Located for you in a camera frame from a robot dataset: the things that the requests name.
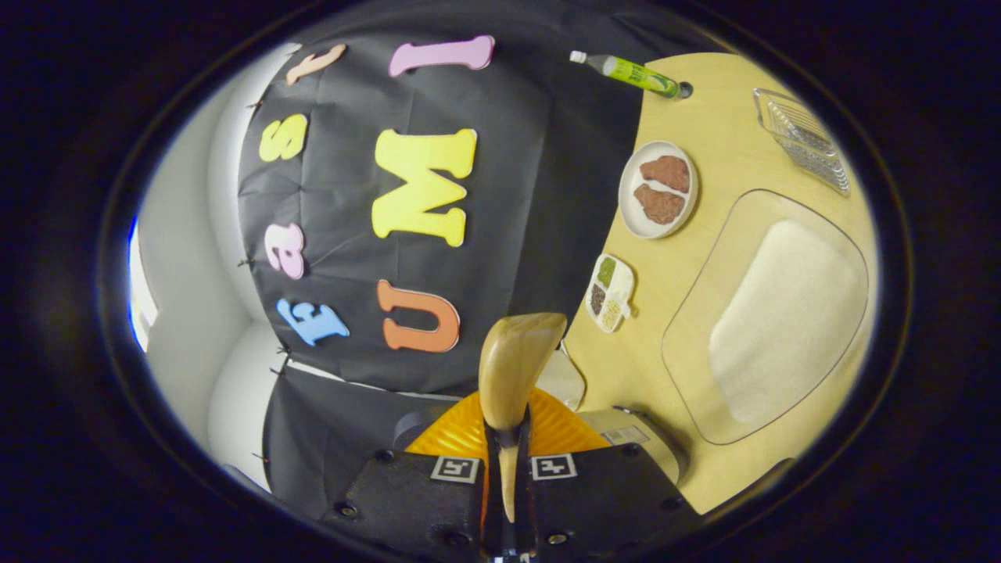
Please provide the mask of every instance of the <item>raw meat patty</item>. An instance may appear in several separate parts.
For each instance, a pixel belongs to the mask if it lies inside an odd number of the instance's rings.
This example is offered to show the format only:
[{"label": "raw meat patty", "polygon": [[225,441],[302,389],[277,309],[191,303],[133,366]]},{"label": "raw meat patty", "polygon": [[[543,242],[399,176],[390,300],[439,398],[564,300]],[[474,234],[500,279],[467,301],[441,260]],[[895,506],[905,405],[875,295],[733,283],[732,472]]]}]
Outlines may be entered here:
[{"label": "raw meat patty", "polygon": [[688,164],[677,156],[661,156],[657,160],[640,164],[640,173],[645,180],[657,180],[682,193],[688,193]]},{"label": "raw meat patty", "polygon": [[660,191],[647,184],[636,188],[633,195],[640,200],[647,218],[658,224],[668,224],[675,220],[685,208],[685,198],[681,195]]}]

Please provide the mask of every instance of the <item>white plate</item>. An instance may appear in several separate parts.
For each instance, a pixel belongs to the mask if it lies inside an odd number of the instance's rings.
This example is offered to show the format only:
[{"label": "white plate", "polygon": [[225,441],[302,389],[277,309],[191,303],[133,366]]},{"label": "white plate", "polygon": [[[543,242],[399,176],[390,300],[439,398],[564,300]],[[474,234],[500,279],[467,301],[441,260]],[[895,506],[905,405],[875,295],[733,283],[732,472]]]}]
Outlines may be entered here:
[{"label": "white plate", "polygon": [[[677,156],[685,160],[685,163],[688,164],[690,182],[688,193],[672,189],[657,180],[643,179],[643,174],[640,173],[640,165],[651,160],[657,160],[661,156]],[[644,183],[650,185],[653,189],[668,191],[685,198],[685,207],[675,217],[675,220],[668,224],[660,224],[647,218],[647,214],[643,212],[643,205],[640,204],[640,200],[633,195],[636,188]],[[630,232],[641,238],[660,238],[677,230],[681,225],[685,224],[689,215],[692,214],[692,209],[695,207],[698,197],[699,176],[696,173],[695,166],[692,165],[692,160],[689,159],[688,154],[685,154],[684,150],[668,141],[650,141],[641,146],[633,153],[629,162],[626,163],[626,167],[623,168],[622,178],[619,180],[619,210],[623,214],[623,220],[626,221],[626,227],[630,229]]]}]

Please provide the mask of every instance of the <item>pink letter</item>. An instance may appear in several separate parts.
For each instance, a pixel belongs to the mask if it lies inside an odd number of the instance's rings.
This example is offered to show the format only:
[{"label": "pink letter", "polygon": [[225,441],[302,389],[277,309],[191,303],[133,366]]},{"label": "pink letter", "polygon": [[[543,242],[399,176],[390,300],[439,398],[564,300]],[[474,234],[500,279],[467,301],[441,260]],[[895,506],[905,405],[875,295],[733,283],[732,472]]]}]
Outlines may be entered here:
[{"label": "pink letter", "polygon": [[292,279],[302,277],[305,262],[302,260],[302,229],[294,222],[288,226],[272,224],[264,231],[267,261],[274,269],[284,271]]},{"label": "pink letter", "polygon": [[472,70],[479,70],[490,63],[492,55],[493,38],[489,35],[420,47],[404,43],[396,48],[389,60],[389,76],[399,76],[411,68],[434,64],[464,64]]}]

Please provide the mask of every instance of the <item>small white tray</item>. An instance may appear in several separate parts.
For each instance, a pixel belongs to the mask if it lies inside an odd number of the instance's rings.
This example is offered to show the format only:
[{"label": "small white tray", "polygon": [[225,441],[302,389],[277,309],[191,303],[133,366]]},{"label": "small white tray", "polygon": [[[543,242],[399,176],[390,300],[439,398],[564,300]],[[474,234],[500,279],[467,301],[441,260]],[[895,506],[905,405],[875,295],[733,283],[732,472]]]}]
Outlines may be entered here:
[{"label": "small white tray", "polygon": [[[608,285],[598,278],[598,274],[602,271],[602,263],[606,259],[611,259],[615,263],[612,279]],[[605,292],[605,301],[602,303],[602,308],[598,313],[595,313],[594,308],[591,306],[591,298],[596,285]],[[629,300],[633,297],[634,286],[636,286],[636,276],[633,274],[633,268],[629,264],[612,254],[598,256],[598,260],[595,261],[595,269],[591,272],[591,282],[588,284],[588,291],[584,295],[584,306],[588,310],[588,315],[591,316],[591,319],[601,330],[606,333],[614,333],[619,328],[619,324],[624,317],[629,318],[633,316]]]}]

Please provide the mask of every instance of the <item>foam letter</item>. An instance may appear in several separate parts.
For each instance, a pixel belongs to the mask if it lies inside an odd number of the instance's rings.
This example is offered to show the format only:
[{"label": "foam letter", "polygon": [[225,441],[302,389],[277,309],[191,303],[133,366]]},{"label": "foam letter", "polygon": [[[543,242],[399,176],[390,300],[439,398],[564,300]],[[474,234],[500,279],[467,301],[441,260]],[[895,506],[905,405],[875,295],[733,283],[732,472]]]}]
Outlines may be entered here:
[{"label": "foam letter", "polygon": [[465,211],[452,207],[429,213],[465,197],[465,188],[432,172],[448,170],[456,178],[472,171],[476,132],[460,129],[452,135],[400,135],[385,130],[375,141],[375,163],[407,183],[372,202],[372,228],[385,238],[392,230],[440,236],[450,246],[465,238]]},{"label": "foam letter", "polygon": [[317,57],[315,53],[310,54],[308,57],[302,59],[302,62],[288,69],[288,73],[285,74],[285,83],[291,86],[306,74],[330,66],[330,63],[340,58],[340,55],[344,53],[344,49],[346,48],[341,43],[340,45],[330,47],[330,51],[321,57]]},{"label": "foam letter", "polygon": [[426,311],[438,321],[435,331],[418,331],[396,325],[389,319],[382,321],[382,336],[385,344],[393,350],[409,348],[423,352],[448,352],[458,342],[458,313],[446,300],[430,294],[397,290],[385,279],[379,279],[375,287],[378,306],[386,313],[403,307]]},{"label": "foam letter", "polygon": [[302,261],[302,229],[294,222],[288,226],[272,224],[264,231],[267,261],[292,279],[302,277],[306,264]]},{"label": "foam letter", "polygon": [[272,121],[260,135],[260,159],[271,162],[281,156],[288,160],[302,150],[306,136],[306,116],[301,113],[289,115],[284,121]]},{"label": "foam letter", "polygon": [[404,43],[396,47],[396,52],[389,60],[389,76],[399,76],[411,68],[434,64],[464,64],[472,70],[479,70],[490,63],[492,55],[493,38],[489,35],[480,35],[468,41],[420,47]]},{"label": "foam letter", "polygon": [[331,335],[346,337],[350,335],[347,327],[340,322],[337,314],[325,305],[316,308],[312,304],[300,303],[295,307],[288,305],[287,300],[278,300],[278,315],[295,331],[295,334],[309,346],[316,346],[316,341]]}]

